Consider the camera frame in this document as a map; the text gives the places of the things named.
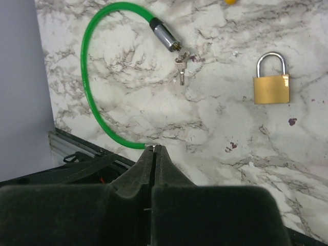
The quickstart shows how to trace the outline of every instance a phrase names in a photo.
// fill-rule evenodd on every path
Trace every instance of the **gray wall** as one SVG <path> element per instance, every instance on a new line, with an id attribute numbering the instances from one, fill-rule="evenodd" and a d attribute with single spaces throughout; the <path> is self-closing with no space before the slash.
<path id="1" fill-rule="evenodd" d="M 34 0 L 0 0 L 0 181 L 52 168 L 53 129 Z"/>

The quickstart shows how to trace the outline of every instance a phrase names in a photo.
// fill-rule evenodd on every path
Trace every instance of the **marble surface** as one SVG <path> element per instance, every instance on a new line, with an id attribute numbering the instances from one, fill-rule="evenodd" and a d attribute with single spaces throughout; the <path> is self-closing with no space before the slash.
<path id="1" fill-rule="evenodd" d="M 137 160 L 89 109 L 80 46 L 92 16 L 115 1 L 36 0 L 55 124 Z M 197 185 L 258 185 L 276 198 L 285 225 L 328 242 L 328 1 L 135 0 L 165 21 L 194 55 L 179 85 L 176 54 L 148 23 L 114 13 L 90 47 L 91 88 L 121 136 L 167 146 Z M 291 102 L 254 105 L 253 76 L 268 51 L 285 56 Z M 278 74 L 268 58 L 266 75 Z"/>

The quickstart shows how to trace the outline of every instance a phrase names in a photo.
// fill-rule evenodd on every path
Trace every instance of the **yellow object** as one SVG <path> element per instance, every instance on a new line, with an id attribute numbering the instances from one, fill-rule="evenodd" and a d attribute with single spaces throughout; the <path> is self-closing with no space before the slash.
<path id="1" fill-rule="evenodd" d="M 261 77 L 260 65 L 269 55 L 279 57 L 282 66 L 282 75 Z M 254 78 L 254 103 L 255 104 L 286 104 L 290 102 L 289 74 L 286 74 L 285 60 L 276 52 L 264 54 L 257 63 L 257 78 Z"/>
<path id="2" fill-rule="evenodd" d="M 229 5 L 232 5 L 236 2 L 237 0 L 225 0 L 225 2 Z"/>

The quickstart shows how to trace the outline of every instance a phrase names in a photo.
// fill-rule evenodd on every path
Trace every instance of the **padlock shackle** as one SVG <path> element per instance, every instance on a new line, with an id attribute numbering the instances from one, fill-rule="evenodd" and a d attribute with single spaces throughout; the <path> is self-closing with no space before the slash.
<path id="1" fill-rule="evenodd" d="M 285 59 L 283 58 L 283 56 L 281 54 L 279 54 L 278 52 L 274 52 L 274 51 L 271 51 L 271 52 L 268 52 L 266 54 L 264 54 L 263 56 L 260 57 L 260 59 L 258 60 L 257 62 L 257 77 L 260 78 L 261 77 L 261 62 L 267 57 L 267 56 L 270 56 L 270 55 L 273 55 L 273 56 L 276 56 L 280 59 L 281 61 L 281 69 L 282 69 L 282 73 L 283 75 L 286 75 L 286 61 Z"/>

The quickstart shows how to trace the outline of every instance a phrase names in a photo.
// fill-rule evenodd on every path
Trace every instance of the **padlock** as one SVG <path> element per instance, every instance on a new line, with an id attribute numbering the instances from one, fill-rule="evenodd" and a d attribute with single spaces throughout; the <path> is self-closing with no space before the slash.
<path id="1" fill-rule="evenodd" d="M 261 77 L 261 62 L 267 56 L 277 56 L 281 61 L 282 75 Z M 257 78 L 254 78 L 255 104 L 286 104 L 290 101 L 289 74 L 286 74 L 286 62 L 277 52 L 268 52 L 257 63 Z"/>

